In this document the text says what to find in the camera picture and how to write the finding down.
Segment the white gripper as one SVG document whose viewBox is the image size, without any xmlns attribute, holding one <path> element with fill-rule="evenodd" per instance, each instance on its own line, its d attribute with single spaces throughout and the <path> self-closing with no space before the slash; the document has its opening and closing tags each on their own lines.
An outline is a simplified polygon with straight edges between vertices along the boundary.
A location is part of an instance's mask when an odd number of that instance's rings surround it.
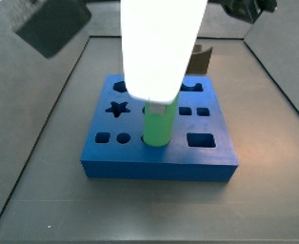
<svg viewBox="0 0 299 244">
<path fill-rule="evenodd" d="M 205 7 L 206 0 L 121 0 L 125 87 L 151 114 L 175 100 Z"/>
</svg>

